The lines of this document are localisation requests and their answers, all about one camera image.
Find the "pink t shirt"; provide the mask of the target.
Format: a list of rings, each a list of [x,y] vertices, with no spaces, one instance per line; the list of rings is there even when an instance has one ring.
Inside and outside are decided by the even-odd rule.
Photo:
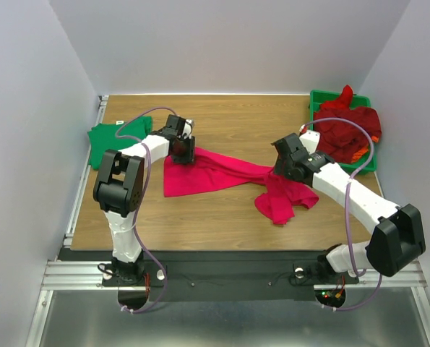
[[[183,197],[216,192],[242,184],[264,186],[266,192],[254,200],[255,208],[275,225],[285,225],[295,216],[293,208],[311,209],[319,201],[305,184],[289,181],[261,166],[238,158],[197,148],[192,164],[177,164],[166,158],[163,164],[163,195]]]

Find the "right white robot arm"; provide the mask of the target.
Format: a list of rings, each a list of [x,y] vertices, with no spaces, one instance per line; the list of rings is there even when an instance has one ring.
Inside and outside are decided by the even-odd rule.
[[[292,133],[272,143],[278,157],[275,174],[302,183],[343,206],[370,233],[366,242],[335,246],[316,264],[316,274],[332,282],[341,273],[373,269],[392,277],[426,250],[420,211],[386,200],[350,177],[338,163],[316,149],[317,132]]]

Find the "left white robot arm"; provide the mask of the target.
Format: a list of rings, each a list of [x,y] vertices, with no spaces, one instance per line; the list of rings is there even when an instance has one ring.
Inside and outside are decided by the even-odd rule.
[[[93,199],[106,217],[113,242],[111,264],[98,269],[105,280],[136,286],[147,278],[143,247],[136,237],[136,217],[147,190],[149,169],[168,156],[176,163],[194,162],[194,121],[170,114],[163,128],[143,140],[122,134],[123,129],[118,129],[118,138],[135,143],[123,150],[104,152],[93,188]]]

